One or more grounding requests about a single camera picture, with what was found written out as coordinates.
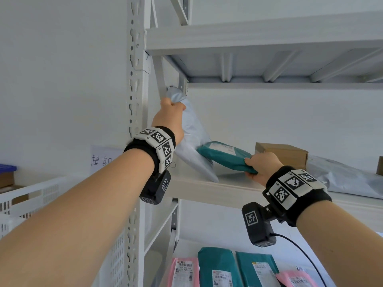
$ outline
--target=person's left hand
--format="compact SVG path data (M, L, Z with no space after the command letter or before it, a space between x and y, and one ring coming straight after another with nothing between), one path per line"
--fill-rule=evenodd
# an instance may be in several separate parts
M154 116L152 127L164 126L172 130L175 135L175 143L178 145L184 138L182 111L185 109L186 106L180 102L173 104L168 97L162 98L161 109Z

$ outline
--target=barcode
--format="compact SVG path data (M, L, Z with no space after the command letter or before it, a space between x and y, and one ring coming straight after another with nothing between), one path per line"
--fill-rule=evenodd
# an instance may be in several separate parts
M306 279L291 279L291 283L298 284L298 283L309 283Z

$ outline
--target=black wristband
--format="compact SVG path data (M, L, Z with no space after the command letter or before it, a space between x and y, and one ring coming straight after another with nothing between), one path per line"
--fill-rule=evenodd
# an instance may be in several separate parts
M270 188L276 183L278 178L285 175L286 173L289 173L291 170L294 170L294 167L291 166L282 166L277 172L275 172L271 177L268 179L266 183L266 188Z
M156 150L143 140L133 139L132 142L130 142L126 146L124 152L126 152L129 149L134 149L134 148L141 149L151 156L151 158L153 159L153 162L154 162L154 171L152 173L152 176L157 174L159 164L160 164L160 159L158 159Z
M304 196L301 196L286 212L287 223L291 227L296 227L296 220L301 213L310 205L319 201L333 201L323 189L313 189Z
M175 135L174 135L172 130L170 130L169 128L164 127L164 126L155 126L154 128L160 128L161 130L164 130L165 133L168 134L170 136L170 138L172 139L173 146L175 148Z

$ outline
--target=hand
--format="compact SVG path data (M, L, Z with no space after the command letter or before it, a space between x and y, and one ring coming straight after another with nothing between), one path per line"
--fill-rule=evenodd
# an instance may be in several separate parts
M263 186L266 186L271 175L283 166L278 157L272 152L257 153L251 158L245 158L245 163L258 172L258 174L246 172L246 176Z
M152 127L167 127L175 135L175 143L178 145L184 138L184 130L182 130L182 111L186 106L180 102L172 104L171 99L164 97L161 99L161 109L154 116Z

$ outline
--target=gray plastic package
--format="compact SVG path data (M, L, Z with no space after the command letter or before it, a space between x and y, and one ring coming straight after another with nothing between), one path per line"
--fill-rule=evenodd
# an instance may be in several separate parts
M182 91L174 86L168 87L166 96L169 97L172 102L182 102L186 106L186 110L182 113L182 129L184 130L185 137L181 143L177 145L175 153L194 170L209 180L218 182L218 177L213 170L213 162L199 154L196 150L199 146L211 140L195 114L189 100Z
M328 191L383 199L383 176L317 156L308 156L307 172Z

